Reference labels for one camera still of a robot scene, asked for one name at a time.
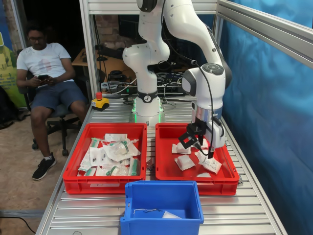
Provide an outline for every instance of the brick wall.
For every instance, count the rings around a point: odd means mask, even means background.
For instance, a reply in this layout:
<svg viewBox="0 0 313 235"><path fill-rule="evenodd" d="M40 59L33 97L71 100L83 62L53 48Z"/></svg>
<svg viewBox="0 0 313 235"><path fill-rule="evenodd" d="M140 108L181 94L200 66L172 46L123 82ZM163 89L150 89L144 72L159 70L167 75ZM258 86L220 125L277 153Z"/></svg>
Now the brick wall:
<svg viewBox="0 0 313 235"><path fill-rule="evenodd" d="M100 42L106 47L117 49L135 44L133 39L119 35L117 15L96 15L96 22Z"/></svg>
<svg viewBox="0 0 313 235"><path fill-rule="evenodd" d="M13 9L11 5L11 0L2 0L4 12L5 12L5 19L9 29L9 35L12 43L13 51L16 53L17 50L22 49L18 29L15 23L15 18L13 14Z"/></svg>

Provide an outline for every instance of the blue bin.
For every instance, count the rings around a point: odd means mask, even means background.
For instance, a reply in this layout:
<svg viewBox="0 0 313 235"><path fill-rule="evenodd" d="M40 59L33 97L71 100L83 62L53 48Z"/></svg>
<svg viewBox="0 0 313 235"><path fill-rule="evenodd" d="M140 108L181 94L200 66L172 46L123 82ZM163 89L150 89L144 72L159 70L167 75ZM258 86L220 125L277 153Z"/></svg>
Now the blue bin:
<svg viewBox="0 0 313 235"><path fill-rule="evenodd" d="M138 181L126 184L122 235L198 235L204 218L194 181ZM165 211L181 219L162 218Z"/></svg>

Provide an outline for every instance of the white t-shirt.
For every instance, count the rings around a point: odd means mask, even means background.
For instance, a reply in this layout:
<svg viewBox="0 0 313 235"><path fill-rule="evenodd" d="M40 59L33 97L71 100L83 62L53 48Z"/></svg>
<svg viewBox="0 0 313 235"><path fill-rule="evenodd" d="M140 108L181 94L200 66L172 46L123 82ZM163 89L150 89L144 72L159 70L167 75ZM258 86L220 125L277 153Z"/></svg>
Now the white t-shirt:
<svg viewBox="0 0 313 235"><path fill-rule="evenodd" d="M22 50L18 56L17 69L29 70L34 76L49 75L58 77L65 73L61 59L70 58L67 50L58 43L47 43L43 50L35 50L28 47Z"/></svg>

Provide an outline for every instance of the glasses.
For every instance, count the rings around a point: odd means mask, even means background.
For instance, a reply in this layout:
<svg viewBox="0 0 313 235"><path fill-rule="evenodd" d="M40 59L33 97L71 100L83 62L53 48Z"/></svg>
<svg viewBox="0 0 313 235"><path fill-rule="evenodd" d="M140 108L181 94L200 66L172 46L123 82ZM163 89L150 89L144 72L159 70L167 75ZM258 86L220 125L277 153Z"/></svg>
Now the glasses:
<svg viewBox="0 0 313 235"><path fill-rule="evenodd" d="M38 38L30 37L29 39L32 42L36 42L36 41L40 42L40 41L44 40L45 38L44 37L38 37Z"/></svg>

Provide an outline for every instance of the man's arm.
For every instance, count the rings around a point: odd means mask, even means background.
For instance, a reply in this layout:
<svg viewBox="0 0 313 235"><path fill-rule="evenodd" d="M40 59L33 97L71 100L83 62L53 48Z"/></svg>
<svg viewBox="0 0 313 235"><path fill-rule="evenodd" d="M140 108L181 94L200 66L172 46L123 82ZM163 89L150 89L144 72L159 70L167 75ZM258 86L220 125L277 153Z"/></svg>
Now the man's arm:
<svg viewBox="0 0 313 235"><path fill-rule="evenodd" d="M16 85L18 87L28 86L28 81L26 80L27 72L27 70L17 70Z"/></svg>
<svg viewBox="0 0 313 235"><path fill-rule="evenodd" d="M58 77L55 77L55 78L52 78L50 77L49 79L46 80L46 83L48 85L55 85L57 83L60 83L60 82L64 82L64 81L67 81L67 80L70 80L70 79L73 79L75 77L75 70L72 66L72 62L70 60L70 58L63 58L61 59L61 63L65 69L65 73L63 73L61 76L58 76Z"/></svg>
<svg viewBox="0 0 313 235"><path fill-rule="evenodd" d="M18 87L38 87L44 84L44 82L39 80L36 76L27 80L27 73L27 70L17 70L16 85Z"/></svg>

